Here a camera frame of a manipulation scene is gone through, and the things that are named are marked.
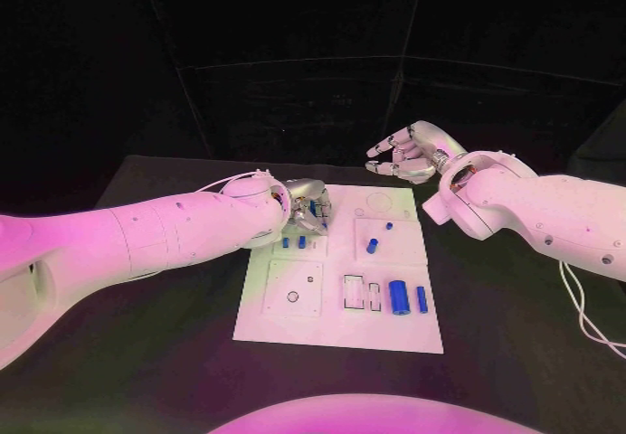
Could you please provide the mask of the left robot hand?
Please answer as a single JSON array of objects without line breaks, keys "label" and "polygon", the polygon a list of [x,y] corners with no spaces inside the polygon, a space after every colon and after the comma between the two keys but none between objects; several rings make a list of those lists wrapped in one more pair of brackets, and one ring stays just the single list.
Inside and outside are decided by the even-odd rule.
[{"label": "left robot hand", "polygon": [[328,235],[332,219],[332,201],[322,180],[297,179],[285,182],[292,200],[290,223],[303,230]]}]

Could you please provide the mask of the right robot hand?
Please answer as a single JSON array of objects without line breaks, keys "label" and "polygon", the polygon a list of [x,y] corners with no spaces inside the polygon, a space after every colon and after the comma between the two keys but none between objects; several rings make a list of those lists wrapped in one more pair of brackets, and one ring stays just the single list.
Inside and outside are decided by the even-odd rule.
[{"label": "right robot hand", "polygon": [[365,169],[411,184],[423,184],[435,175],[445,174],[466,153],[453,137],[432,123],[419,120],[367,151]]}]

